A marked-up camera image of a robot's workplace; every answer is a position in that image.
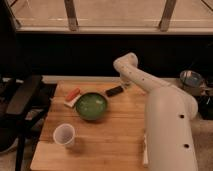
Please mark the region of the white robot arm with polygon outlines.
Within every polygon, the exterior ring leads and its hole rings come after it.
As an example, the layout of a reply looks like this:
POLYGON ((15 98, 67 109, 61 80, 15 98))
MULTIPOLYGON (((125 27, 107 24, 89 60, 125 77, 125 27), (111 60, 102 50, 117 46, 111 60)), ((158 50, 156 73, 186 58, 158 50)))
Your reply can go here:
POLYGON ((190 126, 198 112, 195 98, 140 70, 134 53, 117 58, 113 66, 126 82, 131 81, 148 93, 145 130, 149 171, 198 171, 190 126))

